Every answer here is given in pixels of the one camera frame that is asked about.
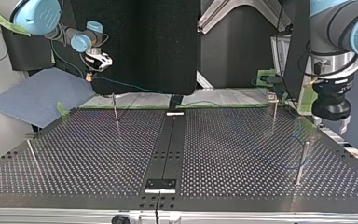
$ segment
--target gray panel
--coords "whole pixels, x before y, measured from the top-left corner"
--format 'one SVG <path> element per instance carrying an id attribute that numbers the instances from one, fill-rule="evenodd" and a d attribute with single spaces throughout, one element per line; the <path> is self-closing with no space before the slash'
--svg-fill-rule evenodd
<path id="1" fill-rule="evenodd" d="M 252 87 L 258 70 L 273 68 L 270 37 L 276 33 L 255 8 L 235 8 L 201 36 L 201 73 L 216 88 Z"/>
<path id="2" fill-rule="evenodd" d="M 117 126 L 113 110 L 78 111 L 33 141 L 37 162 L 26 147 L 7 154 L 0 207 L 139 209 L 164 111 L 119 117 Z"/>
<path id="3" fill-rule="evenodd" d="M 275 123 L 273 108 L 188 110 L 183 148 L 175 210 L 358 212 L 358 161 L 285 110 Z"/>

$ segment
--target black metal bracket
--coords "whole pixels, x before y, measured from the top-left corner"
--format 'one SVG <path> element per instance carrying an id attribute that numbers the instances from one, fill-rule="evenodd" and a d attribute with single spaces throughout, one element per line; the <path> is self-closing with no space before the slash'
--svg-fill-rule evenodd
<path id="1" fill-rule="evenodd" d="M 177 106 L 182 104 L 183 98 L 183 95 L 173 95 L 171 97 L 167 116 L 183 116 L 185 114 L 183 110 L 177 109 Z"/>
<path id="2" fill-rule="evenodd" d="M 149 179 L 145 187 L 146 193 L 173 194 L 175 191 L 175 179 Z"/>

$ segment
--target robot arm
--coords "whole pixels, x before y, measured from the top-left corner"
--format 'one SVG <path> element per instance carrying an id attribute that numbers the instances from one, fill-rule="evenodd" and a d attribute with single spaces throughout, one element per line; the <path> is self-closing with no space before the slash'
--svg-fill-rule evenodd
<path id="1" fill-rule="evenodd" d="M 58 0 L 0 1 L 0 14 L 6 20 L 24 27 L 31 35 L 43 35 L 71 45 L 80 54 L 85 53 L 86 56 L 81 57 L 88 67 L 87 81 L 92 81 L 96 72 L 104 71 L 113 63 L 101 51 L 101 45 L 107 40 L 103 39 L 103 26 L 89 21 L 86 31 L 78 31 L 60 24 L 62 9 Z"/>
<path id="2" fill-rule="evenodd" d="M 358 71 L 358 0 L 311 0 L 313 89 L 319 97 L 312 113 L 348 123 L 351 104 L 345 94 Z"/>

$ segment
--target metal rod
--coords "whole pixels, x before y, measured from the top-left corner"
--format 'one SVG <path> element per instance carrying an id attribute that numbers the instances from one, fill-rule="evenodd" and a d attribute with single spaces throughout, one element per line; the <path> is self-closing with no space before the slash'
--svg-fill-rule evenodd
<path id="1" fill-rule="evenodd" d="M 275 103 L 275 110 L 274 110 L 274 122 L 275 122 L 275 120 L 276 120 L 276 118 L 277 118 L 278 103 L 279 103 L 279 101 L 277 101 L 277 102 Z"/>
<path id="2" fill-rule="evenodd" d="M 112 94 L 112 99 L 113 99 L 113 108 L 114 108 L 114 110 L 115 110 L 116 124 L 118 124 L 118 114 L 117 114 L 116 95 L 115 95 L 114 93 Z"/>
<path id="3" fill-rule="evenodd" d="M 37 162 L 37 158 L 36 158 L 36 155 L 34 154 L 34 148 L 32 147 L 31 140 L 27 139 L 27 144 L 28 144 L 29 149 L 31 150 L 32 157 Z"/>
<path id="4" fill-rule="evenodd" d="M 297 171 L 296 185 L 299 185 L 301 182 L 301 176 L 304 171 L 304 166 L 306 165 L 305 162 L 307 159 L 307 154 L 308 154 L 309 148 L 310 148 L 310 142 L 305 142 L 304 146 L 303 146 L 303 152 L 301 155 L 300 164 L 299 164 L 298 171 Z"/>

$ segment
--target aluminum frame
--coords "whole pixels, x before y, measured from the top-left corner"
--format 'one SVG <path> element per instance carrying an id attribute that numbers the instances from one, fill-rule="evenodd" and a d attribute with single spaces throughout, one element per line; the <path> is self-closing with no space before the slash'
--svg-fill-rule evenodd
<path id="1" fill-rule="evenodd" d="M 278 24 L 282 8 L 278 0 L 215 0 L 201 17 L 199 21 L 199 32 L 205 35 L 208 34 L 229 12 L 241 6 L 254 7 L 271 22 L 274 27 Z M 290 18 L 283 11 L 279 30 L 284 30 L 290 23 Z"/>

